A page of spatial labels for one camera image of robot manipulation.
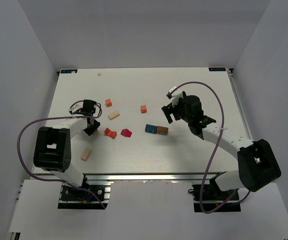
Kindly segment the brown wood block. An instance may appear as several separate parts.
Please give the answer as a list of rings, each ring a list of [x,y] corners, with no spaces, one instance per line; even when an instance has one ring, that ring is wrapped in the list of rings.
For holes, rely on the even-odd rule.
[[[157,126],[156,133],[160,135],[167,135],[169,131],[168,127]]]

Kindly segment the blue wood block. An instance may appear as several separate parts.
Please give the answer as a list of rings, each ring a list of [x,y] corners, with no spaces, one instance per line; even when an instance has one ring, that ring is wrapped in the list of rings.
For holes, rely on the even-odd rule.
[[[145,132],[156,134],[157,133],[157,126],[156,125],[151,125],[151,124],[146,124]]]

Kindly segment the natural wood block hotel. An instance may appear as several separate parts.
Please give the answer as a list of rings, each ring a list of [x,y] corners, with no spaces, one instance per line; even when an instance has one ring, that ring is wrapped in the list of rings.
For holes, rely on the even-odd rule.
[[[119,117],[120,116],[120,113],[118,112],[118,111],[114,111],[114,112],[112,112],[112,113],[110,113],[109,115],[108,115],[108,118],[110,119],[110,120],[113,120],[113,119],[115,119],[115,118],[117,118],[117,117]]]

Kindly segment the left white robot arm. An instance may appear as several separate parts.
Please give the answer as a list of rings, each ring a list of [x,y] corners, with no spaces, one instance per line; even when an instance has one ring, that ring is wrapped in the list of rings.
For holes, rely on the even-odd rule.
[[[64,184],[83,188],[86,177],[71,163],[71,139],[79,133],[92,135],[100,126],[101,104],[85,99],[69,109],[70,117],[53,126],[40,127],[37,133],[33,164],[56,175]]]

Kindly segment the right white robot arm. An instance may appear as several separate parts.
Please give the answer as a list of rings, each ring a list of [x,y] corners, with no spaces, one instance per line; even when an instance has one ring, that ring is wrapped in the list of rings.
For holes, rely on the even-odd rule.
[[[243,138],[221,127],[204,114],[197,96],[182,92],[163,106],[162,112],[168,123],[185,121],[193,135],[218,145],[237,160],[237,170],[226,171],[210,179],[210,185],[215,190],[225,192],[244,188],[256,192],[281,177],[279,164],[266,140]]]

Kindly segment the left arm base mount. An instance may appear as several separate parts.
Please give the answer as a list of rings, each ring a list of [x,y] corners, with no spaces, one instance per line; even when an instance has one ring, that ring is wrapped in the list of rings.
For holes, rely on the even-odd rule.
[[[110,198],[110,186],[95,184],[90,185],[89,189],[107,207]],[[57,208],[62,210],[104,210],[91,193],[79,191],[66,185],[61,187]]]

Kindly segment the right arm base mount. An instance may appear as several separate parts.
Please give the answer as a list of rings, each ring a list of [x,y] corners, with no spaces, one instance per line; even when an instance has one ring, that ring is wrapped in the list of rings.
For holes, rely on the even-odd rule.
[[[190,189],[188,189],[188,193],[193,196],[193,204],[194,204],[194,212],[202,213],[200,208],[200,188],[201,185],[195,184],[192,185]],[[217,206],[219,206],[224,200],[226,200],[231,194],[234,193],[234,190],[224,191],[220,193],[219,196],[212,195],[211,188],[209,185],[204,185],[203,190],[203,208],[205,211],[210,211]],[[233,212],[241,212],[241,206],[239,201],[239,194],[235,193],[233,197],[220,209],[216,210],[216,213],[233,213]]]

